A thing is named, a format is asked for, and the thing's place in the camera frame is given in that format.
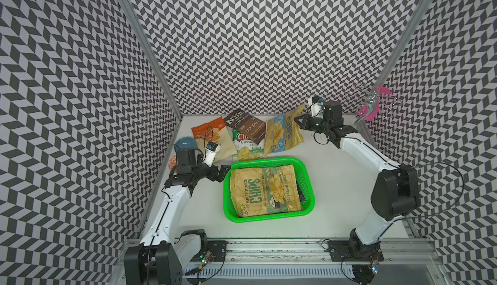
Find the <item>cable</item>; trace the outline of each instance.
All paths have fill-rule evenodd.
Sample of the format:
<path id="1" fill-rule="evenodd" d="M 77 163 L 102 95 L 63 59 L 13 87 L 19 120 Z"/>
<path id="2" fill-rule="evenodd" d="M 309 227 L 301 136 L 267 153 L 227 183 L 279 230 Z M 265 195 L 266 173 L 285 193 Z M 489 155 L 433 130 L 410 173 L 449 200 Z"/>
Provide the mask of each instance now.
<path id="1" fill-rule="evenodd" d="M 213 278 L 214 276 L 216 276 L 216 274 L 218 274 L 218 273 L 219 273 L 219 271 L 223 268 L 225 261 L 226 261 L 226 254 L 224 255 L 223 264 L 221 265 L 221 267 L 219 268 L 219 270 L 217 270 L 217 271 L 216 271 L 216 273 L 214 273 L 213 275 L 209 276 L 209 277 L 208 277 L 205 281 L 203 281 L 202 283 L 207 282 L 208 280 L 210 280 L 211 278 Z"/>
<path id="2" fill-rule="evenodd" d="M 205 139 L 207 138 L 207 131 L 209 130 L 209 127 L 211 128 L 211 140 L 209 140 L 209 142 L 212 141 L 212 138 L 214 137 L 214 130 L 212 129 L 211 126 L 208 126 L 206 129 L 205 129 L 205 133 L 204 133 L 204 155 L 207 153 L 207 150 L 205 149 Z"/>
<path id="3" fill-rule="evenodd" d="M 314 135 L 313 135 L 313 137 L 314 137 L 314 141 L 315 141 L 316 143 L 318 143 L 319 145 L 328 145 L 328 143 L 330 142 L 330 140 L 329 140 L 329 139 L 326 139 L 326 144 L 322 144 L 322 143 L 320 143 L 320 142 L 318 142 L 318 141 L 316 140 L 316 134 L 317 134 L 317 132 L 314 132 Z"/>
<path id="4" fill-rule="evenodd" d="M 307 112 L 306 112 L 306 114 L 308 114 L 308 113 L 309 113 L 309 110 L 310 110 L 310 109 L 311 109 L 311 108 L 312 108 L 315 104 L 319 104 L 319 103 L 320 103 L 320 101 L 317 101 L 317 102 L 315 102 L 315 103 L 312 103 L 310 106 L 308 106 L 308 107 L 307 107 Z"/>
<path id="5" fill-rule="evenodd" d="M 148 255 L 148 258 L 147 258 L 147 285 L 150 285 L 150 278 L 149 278 L 150 274 L 149 274 L 149 272 L 150 272 L 150 247 L 149 247 L 149 255 Z"/>
<path id="6" fill-rule="evenodd" d="M 356 259 L 356 258 L 354 258 L 354 257 L 344 257 L 344 258 L 342 259 L 342 261 L 340 262 L 340 270 L 342 271 L 343 275 L 345 275 L 345 277 L 346 277 L 346 278 L 348 278 L 348 279 L 349 279 L 349 280 L 351 280 L 352 282 L 354 282 L 354 283 L 358 284 L 358 282 L 356 282 L 356 281 L 354 281 L 353 279 L 349 278 L 349 277 L 345 274 L 345 272 L 343 271 L 343 268 L 342 268 L 342 266 L 343 266 L 343 262 L 345 261 L 345 259 L 349 259 L 349 258 L 351 258 L 351 259 Z"/>
<path id="7" fill-rule="evenodd" d="M 454 207 L 456 205 L 457 202 L 459 202 L 459 200 L 461 199 L 461 197 L 463 196 L 463 193 L 464 193 L 464 186 L 466 185 L 465 181 L 464 181 L 464 177 L 463 177 L 463 174 L 461 173 L 461 171 L 456 168 L 455 166 L 451 165 L 451 164 L 448 164 L 448 163 L 445 163 L 445 162 L 432 162 L 432 163 L 427 163 L 425 165 L 421 165 L 421 166 L 415 166 L 415 167 L 425 167 L 425 166 L 429 166 L 429 165 L 432 165 L 432 164 L 445 164 L 447 166 L 450 166 L 451 168 L 453 168 L 454 170 L 457 171 L 457 173 L 459 173 L 459 175 L 461 176 L 461 180 L 462 180 L 462 185 L 461 185 L 461 193 L 457 196 L 456 200 L 450 205 L 450 207 L 446 208 L 445 210 L 443 211 L 440 211 L 436 214 L 432 214 L 432 215 L 418 215 L 418 216 L 413 216 L 413 217 L 405 217 L 405 218 L 401 218 L 399 220 L 413 220 L 415 218 L 418 218 L 418 217 L 434 217 L 434 216 L 438 216 L 440 214 L 443 214 L 445 213 L 446 211 L 449 211 L 452 209 L 452 207 Z"/>
<path id="8" fill-rule="evenodd" d="M 324 239 L 324 240 L 322 240 L 322 241 L 321 241 L 321 247 L 322 247 L 325 251 L 329 251 L 329 250 L 330 250 L 330 248 L 329 248 L 329 247 L 328 247 L 328 248 L 325 248 L 325 247 L 323 246 L 323 243 L 324 243 L 325 241 L 330 241 L 330 242 L 332 242 L 332 240 L 330 240 L 330 239 Z"/>
<path id="9" fill-rule="evenodd" d="M 339 139 L 355 139 L 355 140 L 357 140 L 357 141 L 359 141 L 359 142 L 363 143 L 363 141 L 362 141 L 362 140 L 360 140 L 360 139 L 358 139 L 357 137 L 337 137 L 337 138 L 332 139 L 332 140 L 330 140 L 330 139 L 328 138 L 328 140 L 329 140 L 329 141 L 335 141 L 335 140 L 339 140 Z M 389 163 L 389 162 L 388 162 L 388 160 L 386 160 L 384 157 L 382 157 L 382 155 L 381 155 L 381 154 L 379 154 L 378 152 L 376 152 L 376 150 L 374 150 L 374 148 L 371 148 L 368 144 L 364 144 L 364 145 L 365 145 L 366 147 L 368 147 L 371 151 L 373 151 L 374 153 L 376 153 L 376 155 L 377 155 L 378 157 L 380 157 L 380 159 L 382 159 L 385 163 L 390 164 L 391 166 L 393 166 L 393 167 L 395 167 L 395 168 L 400 169 L 400 166 L 396 166 L 396 165 L 393 165 L 393 164 Z"/>
<path id="10" fill-rule="evenodd" d="M 174 171 L 176 170 L 176 167 L 177 167 L 177 166 L 178 166 L 178 165 L 176 164 L 176 165 L 174 165 L 174 166 L 171 168 L 171 170 L 169 171 L 169 177 L 171 177 L 172 175 L 174 175 Z"/>

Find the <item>metal slot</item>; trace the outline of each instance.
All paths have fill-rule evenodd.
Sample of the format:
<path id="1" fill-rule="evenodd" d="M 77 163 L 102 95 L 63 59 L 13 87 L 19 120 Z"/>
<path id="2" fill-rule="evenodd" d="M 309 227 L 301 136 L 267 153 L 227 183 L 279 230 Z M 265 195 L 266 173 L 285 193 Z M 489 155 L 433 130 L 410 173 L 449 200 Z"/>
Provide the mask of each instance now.
<path id="1" fill-rule="evenodd" d="M 194 269 L 196 265 L 188 265 L 184 272 Z M 202 269 L 198 277 L 207 278 L 213 276 L 221 267 L 221 265 L 213 265 Z M 348 264 L 343 265 L 343 272 L 340 265 L 274 265 L 271 267 L 264 265 L 237 265 L 236 267 L 222 267 L 215 277 L 222 277 L 225 279 L 294 279 L 294 278 L 345 278 L 354 277 L 352 273 L 352 266 Z M 196 279 L 197 275 L 186 276 L 190 279 Z"/>

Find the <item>black bracket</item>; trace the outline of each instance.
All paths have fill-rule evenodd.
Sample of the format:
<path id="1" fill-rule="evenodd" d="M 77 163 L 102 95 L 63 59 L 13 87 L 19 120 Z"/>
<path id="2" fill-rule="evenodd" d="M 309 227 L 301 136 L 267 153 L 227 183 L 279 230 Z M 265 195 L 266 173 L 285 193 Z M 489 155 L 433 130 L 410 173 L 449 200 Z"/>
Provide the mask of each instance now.
<path id="1" fill-rule="evenodd" d="M 349 249 L 350 243 L 348 240 L 328 241 L 327 244 L 328 244 L 327 251 L 330 253 L 330 257 L 332 258 L 333 262 L 341 262 L 342 260 L 344 262 L 357 261 L 357 259 L 353 258 L 350 253 Z M 372 254 L 371 257 L 375 260 L 378 260 L 378 262 L 384 261 L 385 259 L 383 257 L 383 253 L 381 252 L 381 249 L 378 249 L 378 251 Z"/>
<path id="2" fill-rule="evenodd" d="M 207 240 L 207 249 L 210 249 L 214 252 L 213 261 L 222 262 L 226 257 L 226 241 L 222 240 Z M 198 253 L 191 259 L 191 261 L 202 261 L 200 257 L 201 253 Z"/>
<path id="3" fill-rule="evenodd" d="M 352 265 L 352 272 L 354 273 L 354 282 L 363 285 L 372 282 L 375 276 L 371 267 L 365 265 Z"/>

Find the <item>blue bowl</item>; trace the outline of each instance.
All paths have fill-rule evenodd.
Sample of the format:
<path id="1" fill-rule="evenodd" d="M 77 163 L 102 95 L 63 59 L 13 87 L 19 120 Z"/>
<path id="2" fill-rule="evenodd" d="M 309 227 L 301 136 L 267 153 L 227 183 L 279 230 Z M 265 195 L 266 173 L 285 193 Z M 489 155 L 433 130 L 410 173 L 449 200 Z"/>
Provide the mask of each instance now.
<path id="1" fill-rule="evenodd" d="M 182 137 L 174 144 L 174 150 L 177 151 L 183 148 L 197 148 L 197 142 L 191 136 Z"/>

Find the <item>plastic basket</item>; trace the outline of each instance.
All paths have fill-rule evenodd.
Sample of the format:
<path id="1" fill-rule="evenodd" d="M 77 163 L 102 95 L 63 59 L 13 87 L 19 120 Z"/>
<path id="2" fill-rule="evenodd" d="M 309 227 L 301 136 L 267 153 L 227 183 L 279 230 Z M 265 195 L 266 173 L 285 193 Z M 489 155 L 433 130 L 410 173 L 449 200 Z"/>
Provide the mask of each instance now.
<path id="1" fill-rule="evenodd" d="M 233 206 L 233 201 L 231 200 L 231 189 L 230 189 L 230 180 L 231 180 L 231 171 L 235 169 L 244 169 L 250 167 L 276 167 L 282 165 L 292 164 L 295 170 L 295 177 L 297 179 L 297 183 L 299 184 L 306 201 L 301 202 L 302 210 L 293 211 L 289 213 L 279 213 L 279 214 L 270 214 L 270 215 L 260 215 L 260 216 L 251 216 L 251 217 L 239 217 L 237 215 L 237 211 Z M 275 220 L 277 218 L 286 218 L 286 217 L 295 217 L 295 216 L 303 216 L 309 214 L 314 208 L 315 199 L 314 193 L 311 187 L 311 181 L 309 180 L 309 175 L 307 174 L 306 166 L 296 158 L 271 158 L 271 159 L 262 159 L 262 160 L 254 160 L 254 161 L 243 161 L 234 163 L 231 166 L 231 170 L 227 173 L 224 178 L 224 214 L 226 217 L 233 222 L 248 222 L 248 221 L 258 221 L 258 220 Z"/>

